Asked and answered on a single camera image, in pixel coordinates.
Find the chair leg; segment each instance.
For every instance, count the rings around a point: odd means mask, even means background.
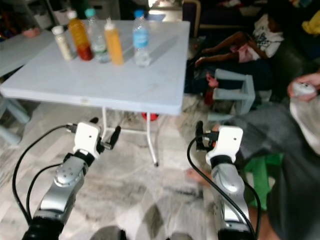
[[[4,126],[0,125],[0,136],[2,136],[8,143],[16,145],[21,141],[21,136],[16,135]]]
[[[19,103],[17,105],[11,99],[7,99],[6,107],[9,112],[19,121],[19,123],[26,124],[30,121],[30,116],[27,115],[27,112]]]

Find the pink cloth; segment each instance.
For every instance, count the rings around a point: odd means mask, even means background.
[[[230,47],[231,52],[239,53],[239,63],[247,63],[250,61],[256,60],[254,56],[251,54],[249,45],[246,43],[245,45],[237,48],[236,46]]]

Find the white bottle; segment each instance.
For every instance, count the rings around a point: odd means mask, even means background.
[[[52,28],[51,31],[54,34],[55,41],[60,48],[64,60],[72,60],[75,57],[75,55],[72,53],[69,43],[66,40],[66,36],[64,34],[64,27],[55,26]]]
[[[143,10],[136,10],[134,16],[132,33],[135,64],[139,67],[147,67],[151,61],[147,49],[149,41],[148,23],[144,18]]]
[[[97,24],[96,11],[93,8],[85,10],[85,16],[88,18],[88,35],[91,42],[91,48],[94,52],[94,57],[100,63],[106,63],[110,60],[107,52],[104,36]]]

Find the bottle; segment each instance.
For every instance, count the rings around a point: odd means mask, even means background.
[[[93,54],[91,52],[90,42],[86,34],[84,23],[77,18],[76,11],[69,11],[67,15],[70,20],[68,28],[72,35],[76,51],[82,60],[90,61],[93,58]]]
[[[94,57],[100,63],[106,63],[110,60],[110,57],[107,52],[105,39],[97,24],[96,11],[93,8],[88,8],[84,13],[89,21],[89,27],[87,31]]]
[[[70,61],[74,58],[74,55],[70,49],[69,43],[66,40],[63,26],[55,26],[52,28],[52,33],[56,43],[58,44],[64,60]]]
[[[110,18],[106,20],[106,24],[104,25],[104,36],[112,63],[115,65],[124,64],[119,32]]]
[[[132,33],[135,64],[139,67],[147,67],[151,61],[147,50],[149,41],[148,24],[145,20],[143,10],[136,10],[134,16],[135,20]]]

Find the green stool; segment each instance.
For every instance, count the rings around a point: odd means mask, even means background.
[[[271,190],[269,177],[277,179],[284,155],[282,153],[266,155],[252,158],[244,167],[244,178],[247,179],[246,173],[253,175],[253,188],[258,194],[261,201],[261,208],[267,210],[267,195]],[[249,201],[249,205],[257,207],[256,199]]]

